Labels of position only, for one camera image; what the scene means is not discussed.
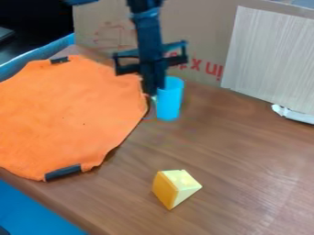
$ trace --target blue cup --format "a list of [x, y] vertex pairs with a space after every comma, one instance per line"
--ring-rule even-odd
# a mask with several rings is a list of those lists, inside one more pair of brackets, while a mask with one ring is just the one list
[[168, 76], [165, 88], [157, 90], [156, 110], [157, 118], [164, 121], [174, 121], [180, 117], [185, 82], [178, 78]]

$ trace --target wooden surface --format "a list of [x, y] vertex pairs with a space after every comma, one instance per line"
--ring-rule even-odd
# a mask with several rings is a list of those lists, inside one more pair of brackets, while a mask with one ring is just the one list
[[[51, 183], [0, 177], [90, 234], [313, 234], [313, 127], [233, 92], [186, 84], [182, 117], [143, 120], [103, 165]], [[152, 194], [159, 170], [204, 187], [172, 211]]]
[[314, 20], [239, 7], [222, 86], [314, 115]]

